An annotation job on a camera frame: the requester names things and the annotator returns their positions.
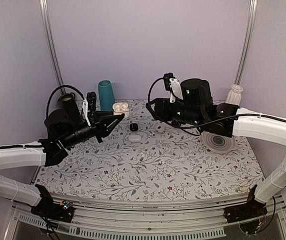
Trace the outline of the white round earbud case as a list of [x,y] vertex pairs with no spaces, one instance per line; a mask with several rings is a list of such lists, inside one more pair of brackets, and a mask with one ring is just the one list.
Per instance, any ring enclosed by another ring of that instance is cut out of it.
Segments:
[[129,105],[126,102],[116,102],[112,105],[113,115],[121,115],[124,114],[124,118],[129,117]]

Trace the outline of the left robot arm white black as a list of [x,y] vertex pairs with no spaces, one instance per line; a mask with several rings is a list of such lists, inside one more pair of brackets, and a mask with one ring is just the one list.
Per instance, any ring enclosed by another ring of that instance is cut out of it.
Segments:
[[[0,146],[0,170],[56,166],[75,145],[93,137],[102,142],[124,117],[123,113],[91,111],[85,121],[76,123],[68,118],[65,110],[57,109],[45,119],[47,138],[28,144]],[[0,197],[36,207],[46,217],[57,213],[50,193],[39,184],[27,185],[0,175]]]

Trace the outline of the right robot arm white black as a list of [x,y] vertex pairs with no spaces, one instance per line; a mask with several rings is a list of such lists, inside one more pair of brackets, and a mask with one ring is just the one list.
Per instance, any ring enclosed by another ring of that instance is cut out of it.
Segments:
[[[170,98],[148,100],[146,108],[155,120],[181,130],[196,128],[223,137],[247,137],[286,146],[286,118],[265,115],[237,104],[213,103],[206,80],[190,78],[179,82],[173,74],[161,80]],[[281,189],[286,187],[286,157],[263,182],[249,192],[241,213],[252,218]]]

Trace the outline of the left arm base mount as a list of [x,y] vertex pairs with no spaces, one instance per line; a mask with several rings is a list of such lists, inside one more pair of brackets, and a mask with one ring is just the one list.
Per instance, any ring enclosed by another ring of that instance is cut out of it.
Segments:
[[54,203],[44,186],[36,184],[35,187],[40,191],[41,200],[36,206],[31,206],[32,214],[65,223],[72,222],[75,211],[73,202],[64,200],[60,203]]

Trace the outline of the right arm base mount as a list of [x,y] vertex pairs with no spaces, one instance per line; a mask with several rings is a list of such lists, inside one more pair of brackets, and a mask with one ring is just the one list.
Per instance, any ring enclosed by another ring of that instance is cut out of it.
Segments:
[[255,200],[255,190],[257,185],[250,189],[246,203],[226,207],[223,216],[228,223],[243,221],[267,214],[266,203]]

